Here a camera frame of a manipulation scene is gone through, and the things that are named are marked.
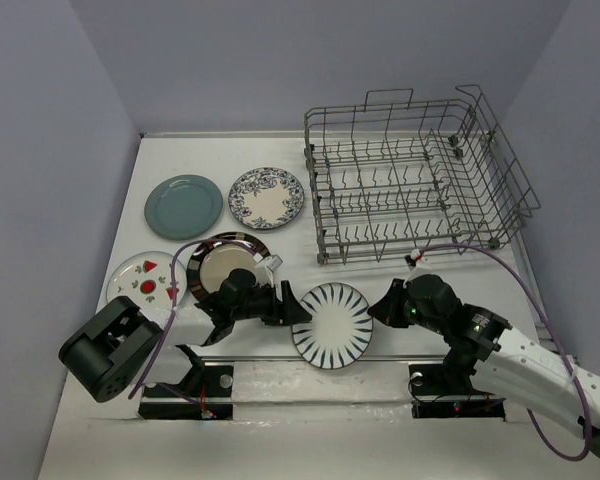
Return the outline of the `white blue striped plate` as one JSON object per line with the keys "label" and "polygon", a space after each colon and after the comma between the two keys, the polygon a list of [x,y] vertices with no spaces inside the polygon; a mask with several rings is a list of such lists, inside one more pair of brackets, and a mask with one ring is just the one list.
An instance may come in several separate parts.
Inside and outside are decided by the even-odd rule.
{"label": "white blue striped plate", "polygon": [[339,370],[367,351],[374,324],[367,312],[369,304],[357,289],[339,282],[325,283],[306,293],[300,303],[312,319],[292,327],[292,340],[307,363]]}

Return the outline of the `dark rimmed beige plate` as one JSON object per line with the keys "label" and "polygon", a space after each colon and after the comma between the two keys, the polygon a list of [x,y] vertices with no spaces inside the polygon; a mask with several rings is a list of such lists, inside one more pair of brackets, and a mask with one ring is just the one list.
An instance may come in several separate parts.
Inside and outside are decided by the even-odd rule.
{"label": "dark rimmed beige plate", "polygon": [[234,269],[257,276],[256,265],[271,255],[261,240],[245,232],[225,232],[215,238],[198,245],[187,263],[188,291],[197,301],[216,292]]}

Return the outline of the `blue floral plate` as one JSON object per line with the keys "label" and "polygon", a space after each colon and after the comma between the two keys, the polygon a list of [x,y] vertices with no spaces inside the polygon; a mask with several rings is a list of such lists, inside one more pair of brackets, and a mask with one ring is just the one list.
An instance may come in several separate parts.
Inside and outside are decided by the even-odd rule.
{"label": "blue floral plate", "polygon": [[304,188],[292,173],[259,167],[234,181],[228,206],[242,225],[254,230],[273,230],[294,220],[304,206],[304,199]]}

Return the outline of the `watermelon pattern plate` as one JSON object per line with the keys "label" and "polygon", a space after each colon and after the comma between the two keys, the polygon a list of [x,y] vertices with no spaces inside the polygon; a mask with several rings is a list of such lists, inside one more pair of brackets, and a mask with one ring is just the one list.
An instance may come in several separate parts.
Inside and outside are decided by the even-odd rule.
{"label": "watermelon pattern plate", "polygon": [[110,276],[106,288],[106,301],[126,296],[141,308],[169,310],[173,296],[184,298],[186,270],[177,261],[175,285],[171,283],[173,255],[160,251],[136,254],[122,262]]}

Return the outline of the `teal green plate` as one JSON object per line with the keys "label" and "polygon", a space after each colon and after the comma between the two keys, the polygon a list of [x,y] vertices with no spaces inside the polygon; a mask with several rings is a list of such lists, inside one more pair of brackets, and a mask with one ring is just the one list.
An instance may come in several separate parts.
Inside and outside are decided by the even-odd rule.
{"label": "teal green plate", "polygon": [[224,200],[218,186],[200,175],[164,180],[147,197],[144,218],[149,228],[167,240],[194,239],[219,219]]}

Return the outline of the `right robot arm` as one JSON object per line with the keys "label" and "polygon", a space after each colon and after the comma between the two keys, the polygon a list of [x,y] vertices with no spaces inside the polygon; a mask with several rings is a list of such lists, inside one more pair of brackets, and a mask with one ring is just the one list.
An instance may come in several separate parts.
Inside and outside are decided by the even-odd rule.
{"label": "right robot arm", "polygon": [[368,310],[391,328],[419,326],[448,345],[442,384],[469,386],[540,414],[571,433],[590,438],[600,452],[600,376],[564,362],[500,315],[462,302],[439,276],[393,280]]}

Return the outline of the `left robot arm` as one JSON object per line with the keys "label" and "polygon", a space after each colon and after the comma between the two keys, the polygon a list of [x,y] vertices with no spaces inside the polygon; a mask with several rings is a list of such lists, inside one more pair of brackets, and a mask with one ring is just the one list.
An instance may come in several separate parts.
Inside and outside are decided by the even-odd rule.
{"label": "left robot arm", "polygon": [[[295,298],[290,283],[283,281],[280,287],[259,284],[245,269],[232,270],[218,291],[196,304],[213,324],[203,344],[226,338],[242,320],[258,319],[274,327],[309,325],[312,315]],[[64,342],[58,358],[96,402],[104,403],[131,384],[166,338],[166,328],[143,315],[129,297],[118,296]]]}

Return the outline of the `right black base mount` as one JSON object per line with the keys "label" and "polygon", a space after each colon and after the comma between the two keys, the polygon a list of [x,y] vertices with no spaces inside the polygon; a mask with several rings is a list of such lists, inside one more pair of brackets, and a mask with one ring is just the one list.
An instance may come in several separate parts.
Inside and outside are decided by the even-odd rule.
{"label": "right black base mount", "polygon": [[476,360],[450,351],[441,360],[409,364],[408,390],[416,419],[505,419],[504,398],[471,383]]}

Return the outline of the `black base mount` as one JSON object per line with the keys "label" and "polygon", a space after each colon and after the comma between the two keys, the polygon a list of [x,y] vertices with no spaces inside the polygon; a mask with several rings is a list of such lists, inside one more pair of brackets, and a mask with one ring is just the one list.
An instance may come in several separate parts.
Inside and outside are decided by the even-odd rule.
{"label": "black base mount", "polygon": [[189,346],[176,345],[189,368],[176,383],[145,386],[138,415],[143,420],[224,421],[233,419],[234,364],[207,363]]}
{"label": "black base mount", "polygon": [[471,383],[476,360],[450,351],[441,360],[409,364],[408,390],[416,419],[505,419],[504,398]]}

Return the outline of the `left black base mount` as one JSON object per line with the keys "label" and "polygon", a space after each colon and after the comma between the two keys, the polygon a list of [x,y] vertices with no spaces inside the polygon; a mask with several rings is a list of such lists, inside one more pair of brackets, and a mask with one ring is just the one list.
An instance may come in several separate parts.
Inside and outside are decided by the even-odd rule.
{"label": "left black base mount", "polygon": [[189,368],[176,383],[145,386],[138,415],[143,420],[224,421],[233,419],[234,364],[207,363],[189,346],[176,345]]}

